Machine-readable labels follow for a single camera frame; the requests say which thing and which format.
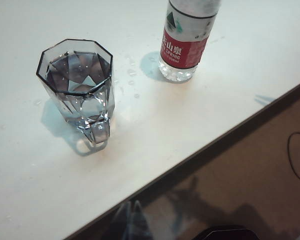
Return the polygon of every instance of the spring water label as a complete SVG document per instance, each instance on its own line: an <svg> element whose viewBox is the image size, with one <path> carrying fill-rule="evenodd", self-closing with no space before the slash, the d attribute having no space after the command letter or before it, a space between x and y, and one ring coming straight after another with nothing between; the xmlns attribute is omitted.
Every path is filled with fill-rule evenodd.
<svg viewBox="0 0 300 240"><path fill-rule="evenodd" d="M160 54L177 69L190 69L201 59L217 14L191 16L168 3Z"/></svg>

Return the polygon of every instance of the cable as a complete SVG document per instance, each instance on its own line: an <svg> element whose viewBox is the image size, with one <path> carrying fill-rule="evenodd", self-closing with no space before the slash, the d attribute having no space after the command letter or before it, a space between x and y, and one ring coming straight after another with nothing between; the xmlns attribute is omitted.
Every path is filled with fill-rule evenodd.
<svg viewBox="0 0 300 240"><path fill-rule="evenodd" d="M300 132L299 132L299 131L296 131L296 132L293 132L293 133L290 134L290 136L289 136L289 138L288 138L288 142L287 142L286 148L287 148L288 159L289 159L289 163L290 163L290 166L291 166L291 168L292 168L292 171L293 171L294 175L300 180L300 176L298 175L298 173L297 173L296 170L295 170L295 167L294 167L294 165L293 165L293 163L292 163L291 155L290 155L290 141L291 141L292 136L293 136L293 135L296 135L296 134L299 134L299 135L300 135Z"/></svg>

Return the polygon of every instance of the floor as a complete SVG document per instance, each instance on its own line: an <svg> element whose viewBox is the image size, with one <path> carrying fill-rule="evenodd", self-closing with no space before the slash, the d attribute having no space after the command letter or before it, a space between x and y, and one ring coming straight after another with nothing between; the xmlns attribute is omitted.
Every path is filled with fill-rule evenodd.
<svg viewBox="0 0 300 240"><path fill-rule="evenodd" d="M243 225L261 240L300 235L300 180L287 154L300 132L300 93L269 108L178 167L139 200L155 240L191 240L211 226ZM290 142L300 176L300 134ZM114 213L69 239L100 239Z"/></svg>

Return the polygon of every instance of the white table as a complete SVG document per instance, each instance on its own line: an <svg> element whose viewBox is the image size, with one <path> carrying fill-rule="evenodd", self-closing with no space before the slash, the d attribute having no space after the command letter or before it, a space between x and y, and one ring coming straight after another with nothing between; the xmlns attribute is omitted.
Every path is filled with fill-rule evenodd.
<svg viewBox="0 0 300 240"><path fill-rule="evenodd" d="M300 83L300 0L224 1L184 84L157 70L166 6L0 0L0 240L67 237ZM114 55L99 152L35 76L41 52L65 38Z"/></svg>

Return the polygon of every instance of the plastic water bottle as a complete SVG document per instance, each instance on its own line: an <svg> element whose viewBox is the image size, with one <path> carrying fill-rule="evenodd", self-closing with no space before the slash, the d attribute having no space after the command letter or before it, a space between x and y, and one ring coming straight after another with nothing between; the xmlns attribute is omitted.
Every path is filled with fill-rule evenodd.
<svg viewBox="0 0 300 240"><path fill-rule="evenodd" d="M169 0L159 69L173 82L186 82L197 69L221 0Z"/></svg>

